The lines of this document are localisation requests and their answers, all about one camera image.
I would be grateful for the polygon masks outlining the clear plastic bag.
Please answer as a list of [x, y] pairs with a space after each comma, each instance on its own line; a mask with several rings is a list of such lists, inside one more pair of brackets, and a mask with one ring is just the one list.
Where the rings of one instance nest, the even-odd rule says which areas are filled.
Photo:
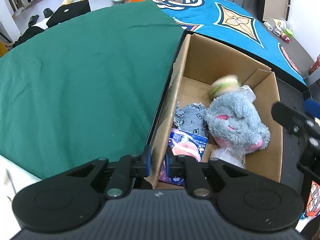
[[246, 151], [243, 146], [234, 146], [227, 142], [213, 150], [210, 158], [221, 159], [234, 166], [245, 168], [245, 155]]

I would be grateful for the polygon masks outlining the blue patterned fabric pouch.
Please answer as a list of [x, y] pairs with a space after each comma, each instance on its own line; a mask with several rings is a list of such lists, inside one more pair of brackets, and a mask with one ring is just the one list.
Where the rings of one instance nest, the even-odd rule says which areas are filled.
[[202, 137], [208, 137], [204, 114], [206, 109], [201, 103], [192, 103], [180, 107], [178, 102], [173, 119], [173, 126], [180, 131], [188, 132]]

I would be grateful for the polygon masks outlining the grey plush mouse toy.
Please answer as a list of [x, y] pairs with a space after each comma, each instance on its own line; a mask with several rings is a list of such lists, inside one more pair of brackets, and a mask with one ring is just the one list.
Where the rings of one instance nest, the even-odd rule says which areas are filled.
[[206, 109], [208, 131], [219, 146], [243, 146], [246, 153], [267, 148], [271, 134], [248, 98], [239, 92], [215, 98]]

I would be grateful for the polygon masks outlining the plush hamburger toy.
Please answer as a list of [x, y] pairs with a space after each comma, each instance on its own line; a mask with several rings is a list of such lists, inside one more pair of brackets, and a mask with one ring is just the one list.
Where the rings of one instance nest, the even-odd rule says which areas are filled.
[[223, 94], [238, 92], [239, 89], [238, 77], [236, 75], [226, 75], [212, 83], [210, 97], [214, 99]]

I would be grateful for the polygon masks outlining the cardboard box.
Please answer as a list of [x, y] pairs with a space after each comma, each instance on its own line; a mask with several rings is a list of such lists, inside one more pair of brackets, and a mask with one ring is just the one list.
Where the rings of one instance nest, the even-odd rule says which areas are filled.
[[172, 130], [208, 139], [199, 154], [190, 142], [173, 144], [207, 162], [217, 151], [238, 167], [280, 181], [283, 130], [271, 115], [280, 100], [276, 76], [266, 65], [199, 34], [181, 41], [153, 134], [151, 173], [156, 187]]

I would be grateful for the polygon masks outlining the white soft bundle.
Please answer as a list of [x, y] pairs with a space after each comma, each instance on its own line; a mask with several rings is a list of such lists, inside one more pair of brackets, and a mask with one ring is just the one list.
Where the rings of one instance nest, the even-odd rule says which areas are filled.
[[250, 86], [248, 85], [241, 86], [239, 89], [239, 92], [242, 95], [246, 96], [251, 103], [255, 102], [256, 96]]

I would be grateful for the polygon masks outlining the green cup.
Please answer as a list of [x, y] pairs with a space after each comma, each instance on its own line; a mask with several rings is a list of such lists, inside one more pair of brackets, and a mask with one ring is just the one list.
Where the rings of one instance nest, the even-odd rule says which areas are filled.
[[292, 30], [290, 30], [289, 28], [285, 28], [284, 33], [290, 38], [293, 36]]

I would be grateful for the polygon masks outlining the white plastic jar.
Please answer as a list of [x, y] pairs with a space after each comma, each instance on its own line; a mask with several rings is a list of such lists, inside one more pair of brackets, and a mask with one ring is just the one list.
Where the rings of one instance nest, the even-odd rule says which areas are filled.
[[279, 27], [281, 30], [284, 30], [285, 28], [290, 27], [287, 20], [283, 18], [271, 18], [271, 20], [274, 22], [274, 26]]

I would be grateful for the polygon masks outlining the green cloth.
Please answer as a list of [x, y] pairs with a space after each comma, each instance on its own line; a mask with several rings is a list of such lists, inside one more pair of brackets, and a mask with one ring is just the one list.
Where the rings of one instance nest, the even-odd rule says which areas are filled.
[[60, 23], [1, 58], [1, 155], [45, 179], [140, 154], [183, 29], [153, 1]]

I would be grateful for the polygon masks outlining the blue patterned blanket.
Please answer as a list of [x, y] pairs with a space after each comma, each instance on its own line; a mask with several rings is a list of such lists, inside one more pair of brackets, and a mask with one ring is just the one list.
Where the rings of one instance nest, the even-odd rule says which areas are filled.
[[[263, 39], [267, 31], [247, 12], [236, 4], [221, 0], [153, 0], [163, 11], [192, 12], [194, 9], [211, 6], [209, 23], [211, 34], [203, 30], [193, 31], [234, 49], [234, 45], [247, 45], [261, 53], [267, 51]], [[277, 216], [302, 213], [303, 202], [293, 189], [256, 173], [246, 171], [245, 177], [227, 180], [225, 187], [212, 197], [222, 213], [239, 217], [252, 216], [257, 212], [275, 213]]]

